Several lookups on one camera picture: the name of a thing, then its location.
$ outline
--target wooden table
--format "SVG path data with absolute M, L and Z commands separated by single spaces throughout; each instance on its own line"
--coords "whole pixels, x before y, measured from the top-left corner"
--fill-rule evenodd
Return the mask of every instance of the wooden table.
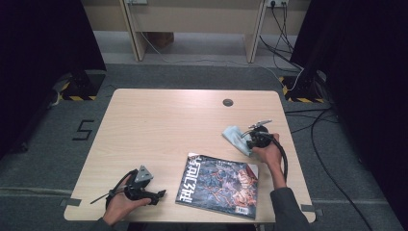
M 231 107 L 223 105 L 232 99 Z M 131 221 L 171 222 L 275 222 L 269 193 L 273 190 L 267 166 L 244 156 L 222 135 L 237 125 L 247 126 L 265 119 L 289 160 L 288 186 L 299 204 L 311 205 L 302 170 L 279 96 L 274 91 L 250 90 L 117 90 L 102 120 L 88 158 L 72 193 L 79 206 L 67 206 L 68 220 L 97 220 L 105 212 L 107 193 L 129 170 L 145 165 L 154 175 L 147 190 L 167 190 L 157 206 L 138 208 Z M 189 152 L 221 159 L 258 164 L 259 200 L 252 221 L 175 204 L 177 190 Z M 304 213 L 312 222 L 315 213 Z

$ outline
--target magazine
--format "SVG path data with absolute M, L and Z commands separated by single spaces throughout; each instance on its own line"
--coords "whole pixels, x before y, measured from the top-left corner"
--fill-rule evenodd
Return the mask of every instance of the magazine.
M 258 167 L 189 153 L 176 203 L 255 219 Z

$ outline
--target yellow black hazard tape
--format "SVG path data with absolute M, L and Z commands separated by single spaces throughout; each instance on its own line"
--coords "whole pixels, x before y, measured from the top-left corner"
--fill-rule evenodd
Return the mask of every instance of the yellow black hazard tape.
M 323 103 L 323 99 L 320 97 L 315 97 L 315 96 L 299 96 L 299 95 L 293 95 L 293 92 L 291 90 L 288 90 L 287 86 L 284 84 L 285 77 L 280 77 L 279 81 L 282 83 L 283 88 L 283 94 L 285 95 L 285 99 L 290 101 L 290 102 L 301 102 L 301 103 Z
M 60 91 L 60 100 L 84 101 L 96 99 L 96 95 L 86 95 L 86 93 L 79 94 L 78 92 L 75 92 L 75 90 L 70 90 L 70 86 L 70 81 L 63 85 L 63 88 Z

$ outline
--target black curtain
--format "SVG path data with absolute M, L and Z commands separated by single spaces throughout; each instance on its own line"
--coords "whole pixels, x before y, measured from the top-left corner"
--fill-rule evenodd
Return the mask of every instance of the black curtain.
M 293 61 L 318 60 L 350 141 L 408 230 L 408 1 L 338 2 L 312 0 Z M 334 24 L 336 36 L 322 36 Z
M 0 2 L 0 158 L 66 73 L 106 70 L 80 0 Z

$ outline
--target sleeve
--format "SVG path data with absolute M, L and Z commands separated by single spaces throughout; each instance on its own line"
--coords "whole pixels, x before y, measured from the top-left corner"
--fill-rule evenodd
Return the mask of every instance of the sleeve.
M 273 211 L 276 215 L 275 230 L 311 230 L 308 220 L 297 205 L 290 188 L 281 188 L 270 193 Z
M 105 220 L 100 218 L 89 231 L 115 231 Z

